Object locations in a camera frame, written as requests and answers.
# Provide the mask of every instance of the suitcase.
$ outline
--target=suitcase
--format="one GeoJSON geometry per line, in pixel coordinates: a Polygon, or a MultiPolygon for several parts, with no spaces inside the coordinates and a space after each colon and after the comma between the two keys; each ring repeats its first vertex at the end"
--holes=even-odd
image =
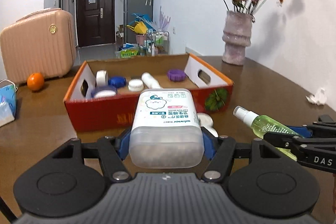
{"type": "Polygon", "coordinates": [[[73,17],[60,8],[37,11],[19,19],[0,33],[0,48],[7,78],[26,83],[40,72],[62,77],[76,58],[73,17]]]}

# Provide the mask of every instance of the cartoon cloud character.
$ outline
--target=cartoon cloud character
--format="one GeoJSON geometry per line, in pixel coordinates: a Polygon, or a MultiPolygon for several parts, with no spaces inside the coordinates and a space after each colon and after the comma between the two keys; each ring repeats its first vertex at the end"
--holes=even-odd
{"type": "Polygon", "coordinates": [[[159,109],[163,108],[167,104],[166,100],[163,100],[162,97],[157,97],[157,95],[153,95],[149,100],[146,101],[146,105],[151,109],[159,109]]]}

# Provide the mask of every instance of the suitcase handle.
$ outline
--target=suitcase handle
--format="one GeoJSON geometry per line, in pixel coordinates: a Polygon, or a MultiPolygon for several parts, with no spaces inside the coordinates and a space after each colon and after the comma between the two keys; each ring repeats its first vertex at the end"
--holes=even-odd
{"type": "Polygon", "coordinates": [[[19,22],[19,21],[22,21],[24,19],[30,18],[32,16],[36,16],[36,15],[40,15],[40,14],[44,14],[44,13],[52,12],[52,11],[58,11],[58,10],[62,10],[62,9],[61,8],[46,8],[46,9],[43,9],[43,10],[40,10],[40,11],[33,12],[33,13],[23,17],[23,18],[20,18],[16,22],[19,22]]]}

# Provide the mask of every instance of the pink vase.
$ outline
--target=pink vase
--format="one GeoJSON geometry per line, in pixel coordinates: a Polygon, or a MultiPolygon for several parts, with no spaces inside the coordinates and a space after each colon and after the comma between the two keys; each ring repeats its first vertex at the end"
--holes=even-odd
{"type": "Polygon", "coordinates": [[[228,11],[223,32],[225,42],[223,61],[242,66],[245,59],[245,48],[251,45],[252,16],[228,11]]]}

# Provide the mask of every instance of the gray ridged panel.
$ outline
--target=gray ridged panel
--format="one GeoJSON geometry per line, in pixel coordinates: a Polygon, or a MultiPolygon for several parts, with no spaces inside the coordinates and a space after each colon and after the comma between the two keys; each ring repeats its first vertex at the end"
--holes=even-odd
{"type": "Polygon", "coordinates": [[[42,219],[24,214],[17,224],[318,224],[311,216],[273,220],[234,205],[217,184],[195,174],[138,174],[114,184],[93,208],[76,216],[42,219]]]}

